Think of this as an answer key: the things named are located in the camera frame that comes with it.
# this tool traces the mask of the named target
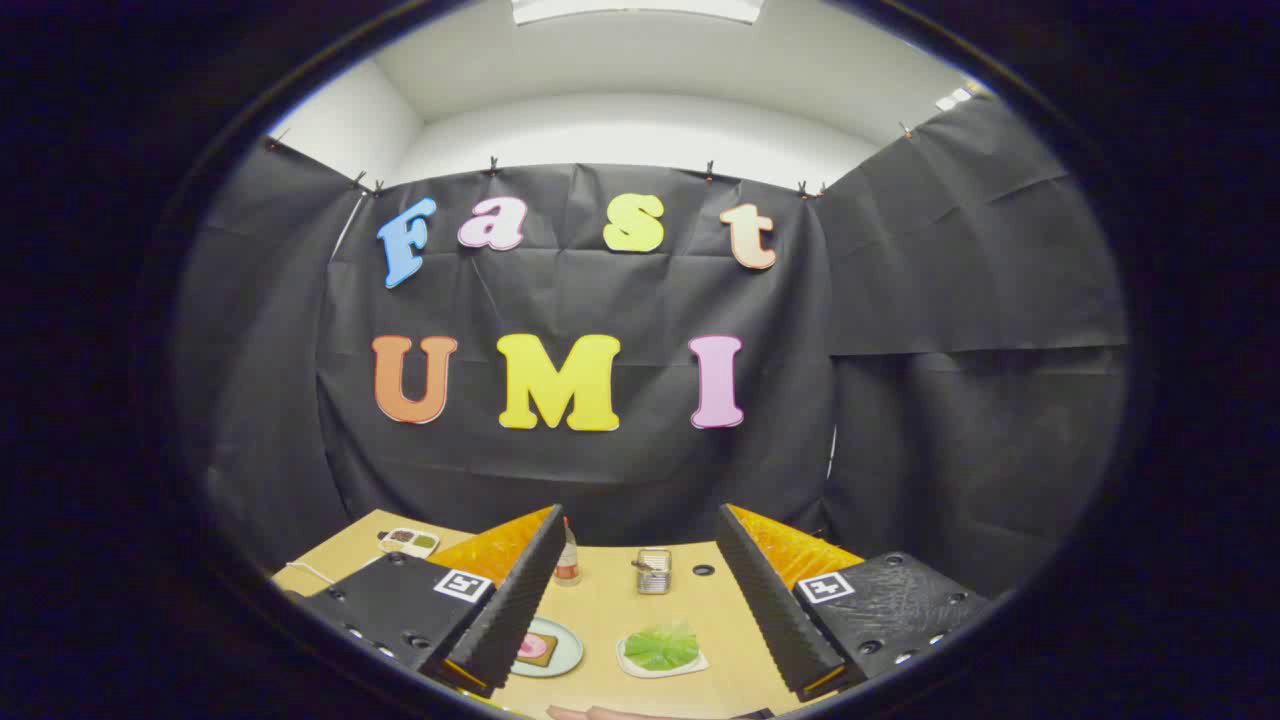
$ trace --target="hand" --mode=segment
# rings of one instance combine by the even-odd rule
[[[687,717],[620,712],[617,710],[595,706],[589,708],[586,712],[580,712],[577,710],[568,710],[566,707],[557,707],[553,705],[547,708],[547,715],[550,715],[553,720],[691,720]]]

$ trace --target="cable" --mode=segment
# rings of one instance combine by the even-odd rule
[[[315,577],[317,577],[321,580],[329,583],[330,585],[338,584],[338,583],[330,580],[329,578],[325,578],[324,575],[321,575],[320,570],[316,570],[315,568],[307,565],[306,562],[285,562],[284,565],[285,565],[285,568],[303,568],[306,570],[310,570]]]

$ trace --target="white wall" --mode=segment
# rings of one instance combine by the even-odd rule
[[[422,127],[383,69],[365,60],[314,92],[270,135],[288,131],[284,145],[349,178],[364,170],[361,183],[374,187],[394,174]]]
[[[428,126],[388,186],[544,163],[614,163],[704,170],[817,191],[879,147],[754,105],[653,94],[582,94],[461,113]]]

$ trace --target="ceiling light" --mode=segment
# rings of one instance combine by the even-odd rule
[[[517,26],[581,13],[667,10],[751,24],[764,0],[511,0]]]

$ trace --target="letter i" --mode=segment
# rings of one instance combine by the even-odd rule
[[[689,341],[698,356],[698,411],[695,428],[732,428],[742,421],[742,409],[733,404],[733,356],[742,341],[727,334],[709,334]]]

